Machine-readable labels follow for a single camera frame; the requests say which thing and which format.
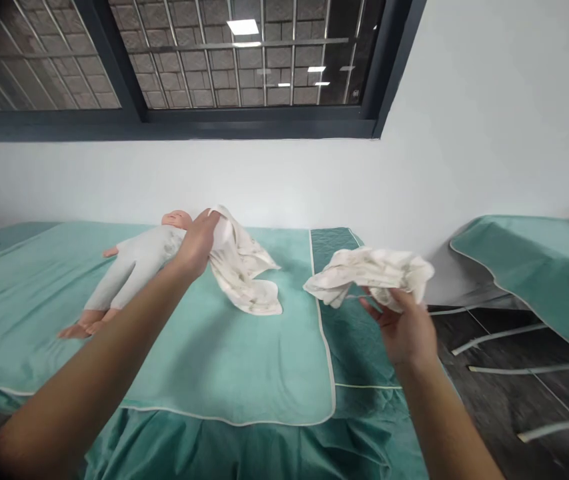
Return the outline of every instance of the teal sheet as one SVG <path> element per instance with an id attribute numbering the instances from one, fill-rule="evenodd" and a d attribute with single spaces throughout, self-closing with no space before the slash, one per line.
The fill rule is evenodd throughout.
<path id="1" fill-rule="evenodd" d="M 451 240 L 569 342 L 569 220 L 488 215 Z"/>
<path id="2" fill-rule="evenodd" d="M 101 252 L 145 225 L 73 222 L 0 252 L 0 387 L 32 393 L 89 340 L 60 340 L 113 259 Z M 281 315 L 235 308 L 210 269 L 188 290 L 127 392 L 123 406 L 167 409 L 235 425 L 320 423 L 334 386 L 316 300 L 307 230 L 250 229 L 282 266 Z"/>
<path id="3" fill-rule="evenodd" d="M 336 250 L 358 246 L 345 228 L 313 230 L 312 240 L 315 271 Z M 379 329 L 356 303 L 347 300 L 339 310 L 320 305 L 338 384 L 332 418 L 306 427 L 232 427 L 167 411 L 118 409 L 77 477 L 427 479 Z M 0 414 L 12 413 L 24 400 L 0 392 Z"/>

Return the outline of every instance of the doll face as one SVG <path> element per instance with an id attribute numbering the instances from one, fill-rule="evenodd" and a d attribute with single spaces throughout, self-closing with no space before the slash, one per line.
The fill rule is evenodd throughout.
<path id="1" fill-rule="evenodd" d="M 173 210 L 162 217 L 162 225 L 173 225 L 182 230 L 188 230 L 191 223 L 191 215 L 184 210 Z"/>

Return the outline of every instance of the window frame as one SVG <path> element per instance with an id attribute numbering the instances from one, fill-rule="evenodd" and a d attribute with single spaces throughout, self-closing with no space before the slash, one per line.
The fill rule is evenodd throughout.
<path id="1" fill-rule="evenodd" d="M 147 108 L 108 0 L 74 3 L 121 108 L 0 111 L 0 141 L 379 139 L 426 0 L 386 0 L 360 105 L 167 110 Z"/>

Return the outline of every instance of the dark floor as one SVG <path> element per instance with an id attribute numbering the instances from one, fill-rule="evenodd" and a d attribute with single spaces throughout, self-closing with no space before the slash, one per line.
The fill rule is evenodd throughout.
<path id="1" fill-rule="evenodd" d="M 507 480 L 569 479 L 569 431 L 523 443 L 517 434 L 569 421 L 569 371 L 541 375 L 472 373 L 466 367 L 541 367 L 569 362 L 569 344 L 550 329 L 491 340 L 457 357 L 467 341 L 538 320 L 531 312 L 475 309 L 434 317 L 440 359 Z"/>

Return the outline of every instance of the towel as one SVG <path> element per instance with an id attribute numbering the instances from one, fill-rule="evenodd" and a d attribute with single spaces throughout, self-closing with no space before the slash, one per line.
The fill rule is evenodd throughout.
<path id="1" fill-rule="evenodd" d="M 369 287 L 373 298 L 382 305 L 402 312 L 388 289 L 403 289 L 421 303 L 426 282 L 433 274 L 433 266 L 415 253 L 360 247 L 336 251 L 324 270 L 308 279 L 304 289 L 324 305 L 339 308 L 355 283 Z"/>
<path id="2" fill-rule="evenodd" d="M 281 314 L 277 285 L 268 280 L 255 280 L 260 273 L 280 267 L 225 207 L 217 205 L 211 211 L 218 211 L 221 215 L 209 256 L 219 287 L 243 312 L 252 315 Z"/>

